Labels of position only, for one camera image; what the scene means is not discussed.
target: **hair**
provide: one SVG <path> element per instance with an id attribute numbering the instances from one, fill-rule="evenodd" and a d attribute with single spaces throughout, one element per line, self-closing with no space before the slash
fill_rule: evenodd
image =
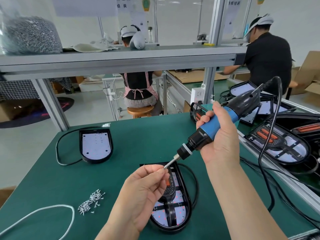
<path id="1" fill-rule="evenodd" d="M 251 24 L 250 24 L 250 28 L 255 24 L 257 23 L 262 17 L 257 17 L 256 19 L 254 19 Z M 270 30 L 270 26 L 271 24 L 262 24 L 262 25 L 257 25 L 257 29 L 260 29 L 260 30 L 267 30 L 269 31 Z"/>
<path id="2" fill-rule="evenodd" d="M 136 25 L 131 25 L 131 26 L 134 26 L 138 31 L 140 31 L 140 28 L 138 28 Z M 122 42 L 125 43 L 126 45 L 129 45 L 130 44 L 130 41 L 132 39 L 133 36 L 128 36 L 128 37 L 121 37 L 122 39 Z"/>

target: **bag of screws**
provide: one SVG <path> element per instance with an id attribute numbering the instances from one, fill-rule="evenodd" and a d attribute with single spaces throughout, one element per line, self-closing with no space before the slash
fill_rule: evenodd
<path id="1" fill-rule="evenodd" d="M 58 31 L 51 21 L 45 3 L 27 3 L 27 0 L 0 0 L 2 30 L 1 48 L 5 54 L 61 53 Z"/>

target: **electric screwdriver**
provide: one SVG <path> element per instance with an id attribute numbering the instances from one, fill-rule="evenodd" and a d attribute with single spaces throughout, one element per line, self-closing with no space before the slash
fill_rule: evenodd
<path id="1" fill-rule="evenodd" d="M 221 104 L 228 112 L 233 123 L 237 122 L 240 118 L 246 117 L 252 113 L 254 109 L 260 107 L 260 87 L 255 90 L 244 92 L 243 94 L 234 97 L 233 99 Z M 218 117 L 214 115 L 207 123 L 201 125 L 195 133 L 189 138 L 188 142 L 183 143 L 177 150 L 177 154 L 164 168 L 169 167 L 173 162 L 181 159 L 186 159 L 194 150 L 200 150 L 203 146 L 211 143 L 218 130 L 220 123 Z"/>

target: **blue screwdriver handle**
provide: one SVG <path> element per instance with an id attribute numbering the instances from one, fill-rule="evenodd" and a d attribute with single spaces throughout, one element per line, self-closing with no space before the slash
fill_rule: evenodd
<path id="1" fill-rule="evenodd" d="M 233 123 L 235 123 L 239 120 L 238 115 L 232 109 L 230 109 L 227 106 L 225 106 L 223 108 L 228 112 Z M 218 121 L 218 117 L 216 115 L 214 115 L 213 117 L 210 118 L 209 122 L 204 123 L 203 125 L 200 126 L 200 128 L 205 133 L 207 133 L 207 135 L 211 138 L 211 140 L 214 140 L 216 133 L 220 129 L 220 123 Z"/>

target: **apron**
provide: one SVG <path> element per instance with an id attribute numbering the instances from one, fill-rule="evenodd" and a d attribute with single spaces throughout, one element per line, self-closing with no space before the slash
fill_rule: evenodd
<path id="1" fill-rule="evenodd" d="M 134 93 L 134 99 L 136 99 L 136 92 L 140 92 L 141 93 L 141 96 L 143 98 L 143 95 L 142 95 L 142 90 L 147 90 L 149 91 L 153 96 L 155 96 L 156 100 L 158 101 L 159 97 L 158 97 L 158 93 L 153 89 L 152 85 L 150 85 L 149 83 L 149 73 L 148 72 L 145 72 L 145 76 L 146 76 L 146 88 L 142 88 L 142 89 L 131 89 L 129 88 L 129 83 L 128 83 L 128 76 L 127 74 L 125 73 L 124 74 L 124 79 L 125 79 L 125 82 L 127 84 L 127 86 L 125 86 L 125 92 L 124 92 L 124 96 L 126 97 L 128 95 L 128 93 L 130 91 L 132 91 Z"/>

